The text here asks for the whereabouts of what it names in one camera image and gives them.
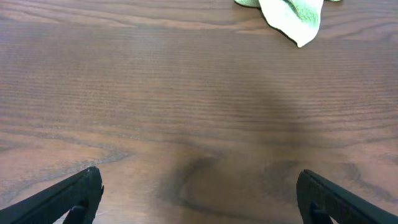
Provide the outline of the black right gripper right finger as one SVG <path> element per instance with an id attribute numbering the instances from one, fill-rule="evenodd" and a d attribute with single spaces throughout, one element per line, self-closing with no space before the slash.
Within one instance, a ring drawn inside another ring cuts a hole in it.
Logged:
<path id="1" fill-rule="evenodd" d="M 304 224 L 396 224 L 393 215 L 317 173 L 304 169 L 296 183 L 297 204 Z"/>

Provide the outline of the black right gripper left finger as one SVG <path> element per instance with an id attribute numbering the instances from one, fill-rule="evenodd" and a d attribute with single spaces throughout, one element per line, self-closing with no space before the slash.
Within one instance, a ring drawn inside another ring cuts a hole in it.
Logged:
<path id="1" fill-rule="evenodd" d="M 2 209 L 1 223 L 53 224 L 66 215 L 64 223 L 92 224 L 103 192 L 100 170 L 89 167 Z"/>

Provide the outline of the light green microfiber cloth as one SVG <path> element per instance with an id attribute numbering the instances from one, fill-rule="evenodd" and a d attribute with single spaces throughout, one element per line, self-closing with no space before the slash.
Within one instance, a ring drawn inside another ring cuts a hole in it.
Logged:
<path id="1" fill-rule="evenodd" d="M 272 28 L 281 31 L 301 48 L 317 36 L 325 0 L 234 0 L 234 2 L 245 7 L 259 8 Z"/>

